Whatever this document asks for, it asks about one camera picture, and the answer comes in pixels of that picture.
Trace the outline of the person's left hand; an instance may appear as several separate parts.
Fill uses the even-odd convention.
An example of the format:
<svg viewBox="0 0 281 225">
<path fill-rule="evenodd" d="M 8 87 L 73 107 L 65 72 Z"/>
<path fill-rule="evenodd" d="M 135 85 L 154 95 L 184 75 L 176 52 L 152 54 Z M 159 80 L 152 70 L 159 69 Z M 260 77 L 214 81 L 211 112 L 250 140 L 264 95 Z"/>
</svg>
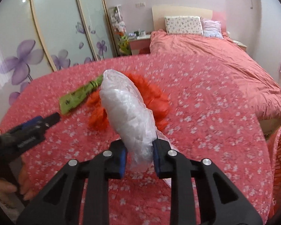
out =
<svg viewBox="0 0 281 225">
<path fill-rule="evenodd" d="M 24 201 L 32 201 L 37 195 L 37 192 L 32 187 L 26 169 L 26 162 L 23 160 L 23 157 L 21 156 L 15 160 L 15 164 L 12 164 L 11 166 L 17 169 L 21 168 L 20 170 L 17 170 L 19 187 L 0 177 L 0 205 L 14 208 L 16 205 L 12 200 L 11 195 L 18 189 L 20 190 L 20 194 L 23 196 Z"/>
</svg>

